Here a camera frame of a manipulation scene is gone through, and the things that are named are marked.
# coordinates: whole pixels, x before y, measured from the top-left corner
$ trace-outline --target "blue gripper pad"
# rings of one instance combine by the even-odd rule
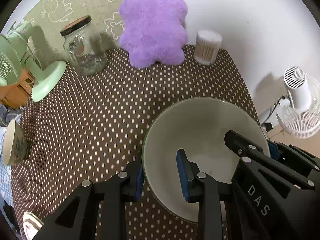
[[[178,173],[179,173],[179,178],[180,178],[182,195],[186,199],[186,202],[188,202],[188,200],[189,200],[189,183],[188,183],[188,177],[187,177],[185,168],[183,166],[180,151],[177,151],[177,168],[178,168]]]
[[[142,166],[140,167],[139,174],[137,177],[137,182],[136,182],[136,193],[135,193],[135,199],[138,201],[141,197],[142,194],[142,188],[143,188],[143,181],[144,181],[144,173]]]
[[[269,150],[270,150],[270,157],[274,160],[278,160],[280,157],[280,153],[278,152],[277,147],[274,144],[269,143],[269,142],[268,142],[268,145],[269,145]]]

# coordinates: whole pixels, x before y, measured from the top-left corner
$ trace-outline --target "fan base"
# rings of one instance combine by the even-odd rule
[[[45,78],[35,83],[32,88],[31,95],[34,102],[39,102],[50,93],[63,76],[66,68],[67,64],[64,61],[56,61],[43,71]]]

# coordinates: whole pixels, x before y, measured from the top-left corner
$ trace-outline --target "brown jar lid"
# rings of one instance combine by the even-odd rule
[[[64,27],[60,33],[61,36],[64,37],[66,35],[69,35],[70,33],[76,31],[77,29],[85,26],[86,24],[88,24],[89,22],[91,22],[91,16],[87,15],[87,16],[83,16],[77,20],[75,20],[74,22],[68,24],[66,27]]]

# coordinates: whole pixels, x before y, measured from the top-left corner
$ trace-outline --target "stuffed animal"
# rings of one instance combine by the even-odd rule
[[[181,64],[188,41],[182,27],[187,12],[184,0],[123,0],[119,13],[125,30],[119,45],[129,52],[131,65]]]

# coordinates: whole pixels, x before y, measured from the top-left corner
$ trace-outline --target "brown tablecloth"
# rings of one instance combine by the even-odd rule
[[[191,97],[220,98],[257,120],[246,85],[225,50],[220,50],[213,66],[193,59],[194,46],[185,46],[184,51],[182,65],[136,69],[127,52],[114,49],[101,73],[81,77],[68,65],[44,100],[28,100],[20,125],[30,152],[12,167],[20,228],[24,212],[45,222],[84,179],[104,181],[123,171],[137,156],[152,121],[173,103]],[[130,240],[196,238],[196,225],[164,209],[147,183],[141,200],[127,203],[126,223]]]

